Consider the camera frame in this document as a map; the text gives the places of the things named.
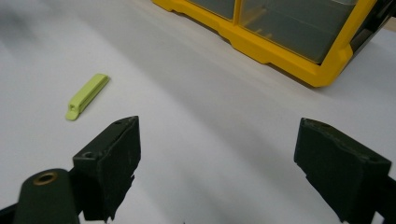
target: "white surface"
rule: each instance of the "white surface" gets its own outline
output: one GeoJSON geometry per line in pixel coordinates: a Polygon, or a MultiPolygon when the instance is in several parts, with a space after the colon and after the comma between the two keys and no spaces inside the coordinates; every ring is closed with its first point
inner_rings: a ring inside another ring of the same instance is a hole
{"type": "Polygon", "coordinates": [[[339,223],[293,162],[300,118],[396,161],[395,49],[382,30],[330,87],[311,90],[149,0],[2,1],[0,207],[27,177],[72,168],[107,125],[138,115],[142,161],[114,223],[339,223]],[[65,120],[95,73],[110,82],[65,120]]]}

